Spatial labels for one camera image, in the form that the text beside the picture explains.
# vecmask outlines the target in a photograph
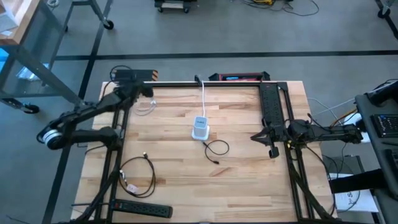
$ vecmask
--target keyboard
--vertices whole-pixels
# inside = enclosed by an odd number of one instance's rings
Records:
[[[374,114],[371,119],[380,138],[398,138],[398,114]]]

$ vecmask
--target white cable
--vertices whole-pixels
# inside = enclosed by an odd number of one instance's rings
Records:
[[[154,98],[152,98],[152,101],[150,102],[150,108],[149,109],[139,109],[139,108],[133,108],[133,112],[138,115],[138,116],[147,116],[148,114],[152,113],[152,111],[156,108],[156,101]]]
[[[322,114],[322,113],[324,113],[324,112],[326,112],[326,111],[331,111],[332,109],[335,109],[335,108],[337,108],[337,107],[339,107],[339,106],[342,106],[342,105],[344,105],[344,104],[346,104],[346,103],[349,103],[349,102],[351,102],[351,101],[353,101],[353,100],[355,100],[355,99],[354,99],[354,98],[349,99],[349,100],[347,100],[347,101],[344,102],[344,103],[340,103],[339,105],[333,106],[333,107],[331,107],[331,108],[328,108],[327,110],[324,110],[324,111],[321,111],[321,112],[319,112],[319,113],[313,114],[312,116],[320,115],[320,114]]]
[[[324,108],[326,108],[328,111],[330,111],[330,112],[332,113],[332,115],[336,118],[336,120],[338,120],[336,114],[335,114],[329,107],[327,107],[327,105],[324,105],[323,103],[321,103],[321,101],[319,101],[319,100],[317,100],[317,99],[315,99],[315,98],[308,97],[307,99],[309,99],[309,100],[314,100],[314,101],[318,102],[320,105],[322,105],[322,106],[323,106]]]
[[[206,115],[205,111],[205,84],[203,83],[203,80],[201,81],[201,103],[203,107],[203,116]]]

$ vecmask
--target small white tag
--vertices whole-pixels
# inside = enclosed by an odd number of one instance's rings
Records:
[[[135,185],[132,185],[132,184],[128,184],[127,190],[134,194],[138,191],[138,187],[136,187]]]

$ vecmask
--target gray floor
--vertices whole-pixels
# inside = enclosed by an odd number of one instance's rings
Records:
[[[98,0],[104,8],[106,0]],[[148,0],[114,0],[109,18],[115,30],[105,31],[100,55],[108,54],[173,54],[200,52],[285,52],[328,50],[396,50],[394,38],[384,20],[377,18],[373,0],[316,0],[320,12],[311,17],[298,17],[284,12],[253,9],[239,1],[200,0],[189,14],[165,11],[160,14]],[[70,0],[61,1],[54,10],[64,18]],[[295,0],[300,13],[315,10],[307,0]],[[392,8],[392,19],[398,24],[398,7]],[[89,55],[99,22],[89,7],[76,7],[69,22],[58,55]],[[86,100],[97,100],[101,82],[115,65],[137,69],[156,69],[161,80],[193,80],[194,75],[207,78],[215,72],[267,71],[273,80],[303,80],[307,96],[328,106],[337,105],[373,89],[389,78],[397,78],[398,55],[360,57],[280,57],[217,58],[173,60],[98,60],[91,73]],[[78,91],[87,61],[56,62],[54,72],[73,90]],[[37,115],[26,115],[4,105],[2,114],[0,159],[0,213],[40,223],[60,157],[35,141],[37,132],[72,105],[60,97],[29,100],[41,107]],[[323,108],[310,101],[312,113]],[[350,110],[344,105],[337,115]],[[317,117],[329,124],[329,113]],[[90,127],[90,122],[82,125]],[[328,156],[341,154],[340,142],[324,143]],[[364,168],[378,167],[369,144],[348,145],[345,154],[360,155]],[[75,199],[83,163],[83,151],[70,155],[53,222],[68,220],[70,204]],[[345,220],[370,222],[369,215],[348,212]]]

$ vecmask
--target wooden table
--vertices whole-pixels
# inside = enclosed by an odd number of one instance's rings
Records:
[[[310,108],[303,83],[288,82],[288,85],[295,118],[307,119]],[[155,88],[154,93],[157,107],[151,114],[144,117],[130,114],[123,161],[142,156],[146,151],[155,166],[156,191],[149,198],[139,199],[119,186],[116,198],[170,205],[174,214],[169,220],[114,212],[114,222],[296,221],[283,144],[277,144],[280,156],[270,159],[267,147],[250,140],[250,136],[262,129],[258,88],[205,88],[209,141],[222,139],[230,145],[227,155],[209,153],[219,165],[207,160],[203,144],[191,137],[193,118],[202,113],[201,88]],[[149,99],[140,98],[134,107],[148,105]],[[95,118],[93,128],[110,126],[112,119],[112,113],[102,114]],[[321,155],[318,144],[309,146]],[[221,144],[212,148],[225,150]],[[87,154],[76,203],[91,202],[97,194],[105,152],[101,148]],[[309,151],[303,151],[303,159],[311,191],[330,211],[332,197],[325,169]],[[141,190],[148,187],[151,170],[146,161],[134,161],[123,170],[130,184]],[[84,211],[85,207],[74,209],[72,218],[79,216],[78,211]]]
[[[21,43],[30,20],[32,19],[34,12],[39,5],[39,1],[40,0],[5,0],[5,3],[9,3],[11,8],[13,8],[15,19],[19,26],[9,30],[11,35],[0,34],[0,45],[18,45]]]

